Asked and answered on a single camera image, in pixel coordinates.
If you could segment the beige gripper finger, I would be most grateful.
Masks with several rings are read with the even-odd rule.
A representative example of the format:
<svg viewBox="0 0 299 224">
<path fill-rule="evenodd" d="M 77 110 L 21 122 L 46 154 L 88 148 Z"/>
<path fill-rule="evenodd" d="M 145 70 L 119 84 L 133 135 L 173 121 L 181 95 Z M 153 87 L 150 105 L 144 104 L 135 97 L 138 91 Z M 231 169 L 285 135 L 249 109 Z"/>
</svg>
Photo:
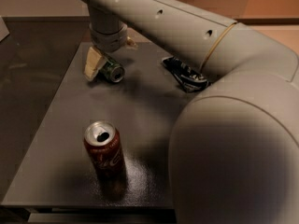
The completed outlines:
<svg viewBox="0 0 299 224">
<path fill-rule="evenodd" d="M 136 42 L 130 36 L 128 36 L 127 40 L 126 40 L 126 47 L 128 49 L 137 49 L 138 45 L 136 44 Z"/>
<path fill-rule="evenodd" d="M 84 76 L 86 79 L 93 81 L 106 62 L 107 57 L 101 50 L 96 46 L 89 47 L 84 68 Z"/>
</svg>

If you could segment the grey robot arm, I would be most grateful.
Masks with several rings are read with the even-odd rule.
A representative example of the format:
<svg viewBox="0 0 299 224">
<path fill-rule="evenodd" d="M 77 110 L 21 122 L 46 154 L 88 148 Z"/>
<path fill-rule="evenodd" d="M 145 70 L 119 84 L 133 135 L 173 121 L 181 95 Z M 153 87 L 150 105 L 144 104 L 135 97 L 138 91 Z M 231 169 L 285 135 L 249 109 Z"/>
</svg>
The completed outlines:
<svg viewBox="0 0 299 224">
<path fill-rule="evenodd" d="M 298 57 L 248 26 L 176 0 L 81 0 L 96 46 L 131 27 L 209 80 L 173 128 L 179 224 L 299 224 Z"/>
</svg>

